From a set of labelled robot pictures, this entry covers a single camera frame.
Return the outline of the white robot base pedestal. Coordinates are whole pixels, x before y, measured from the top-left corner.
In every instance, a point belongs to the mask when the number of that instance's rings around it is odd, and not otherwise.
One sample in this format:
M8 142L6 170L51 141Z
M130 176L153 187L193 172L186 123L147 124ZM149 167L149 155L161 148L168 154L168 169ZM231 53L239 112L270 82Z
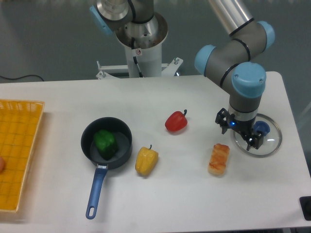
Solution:
M124 47L127 64L101 66L97 62L97 79L113 79L117 74L128 74L130 78L179 75L183 59L174 57L169 63L162 62L162 44L168 35L168 25L159 13L154 13L146 23L129 22L117 29L115 35Z

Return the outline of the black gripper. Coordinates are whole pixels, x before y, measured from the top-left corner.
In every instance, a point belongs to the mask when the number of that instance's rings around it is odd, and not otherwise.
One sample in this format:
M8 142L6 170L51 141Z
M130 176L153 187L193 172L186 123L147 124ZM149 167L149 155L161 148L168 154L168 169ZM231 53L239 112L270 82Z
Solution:
M222 129L222 134L225 134L226 131L230 128L238 133L242 139L247 142L247 151L249 151L251 148L258 150L263 144L263 132L253 132L252 130L254 121L255 118L247 121L239 120L234 114L230 115L225 108L222 108L217 113L215 119L215 123L218 124Z

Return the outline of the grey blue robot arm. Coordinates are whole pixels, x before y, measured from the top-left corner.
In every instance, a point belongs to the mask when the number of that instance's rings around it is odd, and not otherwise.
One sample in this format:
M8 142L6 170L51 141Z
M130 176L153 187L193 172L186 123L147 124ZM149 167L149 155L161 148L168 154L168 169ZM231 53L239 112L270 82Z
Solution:
M273 27L255 21L240 0L211 0L231 40L222 48L202 47L194 66L229 94L229 107L216 115L225 133L232 129L248 148L259 149L268 130L255 124L266 72L251 60L275 41ZM167 22L154 11L151 0L99 0L90 7L95 24L105 34L115 34L125 49L130 77L162 75L162 43L168 34Z

